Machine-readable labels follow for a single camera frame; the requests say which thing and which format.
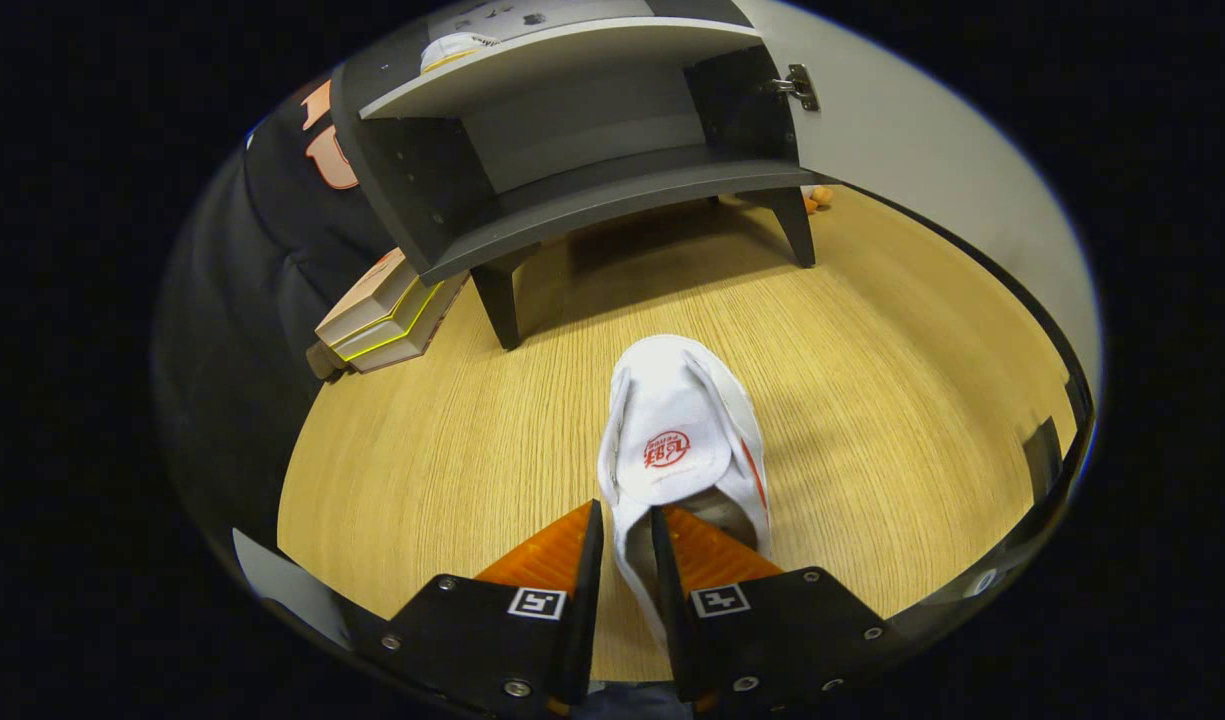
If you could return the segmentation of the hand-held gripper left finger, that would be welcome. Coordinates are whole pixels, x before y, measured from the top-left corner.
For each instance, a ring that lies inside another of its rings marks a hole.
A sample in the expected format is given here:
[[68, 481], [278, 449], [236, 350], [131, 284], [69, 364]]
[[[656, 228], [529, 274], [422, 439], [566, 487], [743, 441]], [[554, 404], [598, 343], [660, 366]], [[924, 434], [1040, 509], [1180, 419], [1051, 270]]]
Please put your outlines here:
[[604, 528], [593, 500], [475, 577], [432, 577], [371, 660], [457, 719], [566, 719], [586, 700]]

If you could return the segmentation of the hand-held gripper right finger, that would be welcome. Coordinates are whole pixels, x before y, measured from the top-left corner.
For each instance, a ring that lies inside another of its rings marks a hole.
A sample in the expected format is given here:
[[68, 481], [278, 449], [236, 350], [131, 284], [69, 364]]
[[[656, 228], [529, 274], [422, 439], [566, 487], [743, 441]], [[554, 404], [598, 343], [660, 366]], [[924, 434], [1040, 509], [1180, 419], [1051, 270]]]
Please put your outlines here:
[[784, 571], [680, 507], [650, 511], [673, 683], [695, 708], [807, 708], [891, 662], [900, 634], [822, 568]]

